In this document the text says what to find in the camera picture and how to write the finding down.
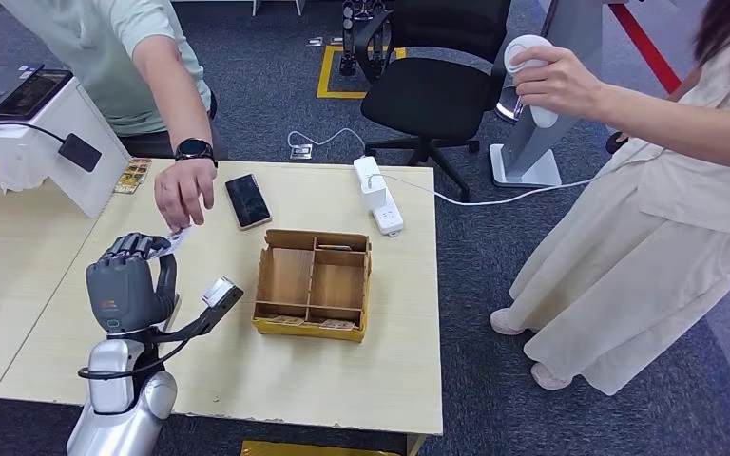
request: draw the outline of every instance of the white stand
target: white stand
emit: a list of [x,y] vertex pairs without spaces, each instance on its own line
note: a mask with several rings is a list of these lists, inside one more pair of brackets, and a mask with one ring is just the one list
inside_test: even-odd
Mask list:
[[[609,3],[628,0],[552,0],[543,35],[554,45],[571,49],[586,68],[600,73],[603,42],[603,8]],[[503,144],[490,147],[494,183],[500,186],[545,187],[561,183],[551,148],[577,122],[562,115],[550,128],[539,128],[525,108]]]
[[490,147],[491,171],[493,183],[498,187],[525,187],[539,188],[561,185],[561,175],[552,149],[547,152],[527,172],[520,176],[508,176],[505,172],[505,162],[502,159],[502,144],[492,144]]
[[102,157],[88,173],[57,153],[60,143],[56,140],[23,126],[0,125],[0,176],[15,185],[5,183],[8,189],[30,192],[21,181],[39,185],[50,178],[88,217],[99,217],[130,156],[77,78],[27,122],[63,138],[74,133],[102,152]]

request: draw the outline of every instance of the power strip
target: power strip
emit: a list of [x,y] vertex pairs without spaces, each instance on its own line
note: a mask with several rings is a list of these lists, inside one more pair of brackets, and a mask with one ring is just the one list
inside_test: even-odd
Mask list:
[[404,219],[398,212],[393,195],[379,172],[373,157],[354,161],[354,170],[359,178],[362,200],[374,216],[379,233],[391,238],[404,229]]

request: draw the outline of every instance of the white cable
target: white cable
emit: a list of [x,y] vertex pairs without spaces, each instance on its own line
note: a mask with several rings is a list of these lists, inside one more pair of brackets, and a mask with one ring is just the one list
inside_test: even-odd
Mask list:
[[[320,145],[324,145],[326,143],[329,143],[331,140],[333,140],[334,138],[336,138],[337,136],[339,136],[340,134],[342,134],[345,131],[347,131],[347,132],[351,133],[352,135],[356,136],[356,138],[362,144],[362,149],[363,150],[366,149],[365,142],[362,141],[362,138],[360,138],[359,135],[357,135],[356,132],[354,130],[352,130],[351,128],[343,128],[343,129],[339,130],[337,133],[335,133],[331,138],[329,138],[328,140],[323,141],[323,142],[317,142],[317,141],[313,140],[312,138],[309,138],[308,136],[304,135],[303,133],[301,133],[299,131],[293,130],[293,131],[290,131],[289,134],[287,135],[287,144],[289,144],[289,146],[290,147],[293,147],[293,148],[294,147],[297,147],[296,145],[292,144],[292,136],[293,135],[298,135],[301,138],[303,138],[304,140],[306,140],[306,141],[308,141],[308,142],[310,142],[310,143],[312,143],[314,145],[320,146]],[[368,187],[369,188],[371,187],[371,179],[373,179],[376,176],[380,176],[382,178],[388,178],[388,179],[392,179],[394,181],[399,181],[399,182],[402,182],[402,183],[406,183],[407,185],[410,185],[410,187],[415,187],[415,188],[417,188],[419,190],[423,190],[425,192],[432,193],[433,195],[441,198],[442,200],[444,200],[446,202],[450,202],[450,203],[455,204],[457,206],[471,206],[471,207],[473,207],[473,206],[493,206],[493,205],[497,205],[497,204],[507,204],[509,202],[514,202],[514,201],[517,201],[517,200],[521,200],[522,198],[529,197],[530,195],[535,195],[537,193],[544,193],[544,192],[548,192],[550,190],[560,190],[562,188],[570,188],[570,187],[578,187],[580,185],[587,185],[587,184],[592,183],[592,182],[596,181],[597,179],[605,176],[606,174],[608,174],[608,173],[604,173],[604,174],[595,176],[595,177],[593,177],[591,179],[581,180],[579,182],[565,183],[563,185],[556,185],[554,187],[546,187],[546,188],[539,188],[539,189],[536,189],[536,190],[531,190],[531,191],[529,191],[527,193],[523,193],[522,195],[519,195],[518,197],[513,197],[511,199],[503,199],[503,200],[500,200],[500,201],[483,201],[483,202],[460,202],[460,201],[455,201],[454,199],[451,199],[449,197],[446,197],[444,195],[441,195],[440,193],[438,193],[438,192],[436,192],[436,191],[434,191],[432,189],[429,189],[429,188],[426,188],[426,187],[422,187],[421,185],[416,185],[416,184],[414,184],[412,182],[407,182],[406,180],[399,179],[399,178],[395,178],[393,176],[388,176],[388,175],[385,175],[385,174],[372,174],[368,178]]]
[[369,188],[371,187],[371,179],[373,179],[376,176],[381,176],[383,178],[388,178],[388,179],[392,179],[394,181],[403,182],[403,183],[406,183],[407,185],[410,185],[410,187],[415,187],[415,188],[420,189],[420,190],[423,190],[425,192],[432,193],[433,195],[441,198],[442,200],[444,200],[446,202],[450,202],[450,203],[455,204],[455,205],[458,205],[458,206],[492,206],[492,205],[495,205],[495,204],[506,204],[508,202],[514,202],[516,200],[521,200],[524,197],[529,197],[530,195],[535,195],[537,193],[548,192],[550,190],[558,190],[558,189],[561,189],[561,188],[569,188],[569,187],[577,187],[579,185],[586,185],[588,183],[592,183],[592,182],[596,181],[597,179],[605,176],[606,174],[608,174],[608,173],[604,173],[604,174],[601,174],[599,176],[595,176],[592,179],[581,180],[580,182],[567,183],[567,184],[564,184],[564,185],[557,185],[557,186],[554,186],[554,187],[539,188],[539,189],[529,191],[527,193],[524,193],[522,195],[519,195],[518,197],[514,197],[514,198],[511,198],[511,199],[503,199],[501,201],[484,201],[484,202],[460,202],[460,201],[455,201],[454,199],[445,197],[445,196],[441,195],[440,193],[438,193],[438,192],[436,192],[434,190],[431,190],[429,188],[422,187],[421,185],[416,185],[416,184],[414,184],[412,182],[407,182],[406,180],[399,179],[399,178],[395,178],[393,176],[387,176],[385,174],[373,174],[373,175],[371,175],[368,178],[368,187]]
[[324,145],[324,144],[330,142],[331,140],[333,140],[334,138],[336,138],[337,136],[339,136],[340,134],[342,134],[342,132],[344,132],[344,131],[347,131],[347,132],[351,133],[352,135],[356,136],[356,138],[359,140],[359,143],[362,144],[362,150],[363,151],[365,150],[365,142],[362,141],[362,138],[360,138],[359,135],[357,135],[356,132],[354,130],[352,130],[351,128],[343,128],[340,131],[338,131],[337,133],[335,133],[334,136],[332,136],[331,138],[329,138],[328,140],[323,141],[323,142],[317,142],[317,141],[313,140],[312,138],[309,138],[308,136],[304,135],[303,133],[301,133],[299,131],[290,131],[289,134],[287,135],[287,144],[289,144],[289,146],[291,148],[298,147],[297,145],[292,144],[292,136],[293,135],[298,135],[301,138],[303,138],[304,140],[306,140],[306,141],[308,141],[308,142],[310,142],[310,143],[312,143],[314,145]]

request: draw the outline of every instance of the hand-held controller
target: hand-held controller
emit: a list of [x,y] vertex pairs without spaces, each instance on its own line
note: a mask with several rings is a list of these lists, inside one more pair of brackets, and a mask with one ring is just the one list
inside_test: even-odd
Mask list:
[[[537,59],[528,60],[521,65],[513,65],[510,62],[516,54],[534,46],[552,46],[552,43],[538,35],[522,35],[508,44],[505,49],[505,69],[511,77],[516,76],[523,69],[547,66],[547,62]],[[532,113],[536,125],[541,128],[550,128],[558,121],[558,114],[540,106],[531,106],[530,113]]]

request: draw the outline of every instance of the wooden box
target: wooden box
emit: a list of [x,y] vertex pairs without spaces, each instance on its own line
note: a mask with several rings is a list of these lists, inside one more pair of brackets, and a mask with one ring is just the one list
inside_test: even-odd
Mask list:
[[260,333],[361,342],[368,326],[367,236],[269,230],[253,325]]

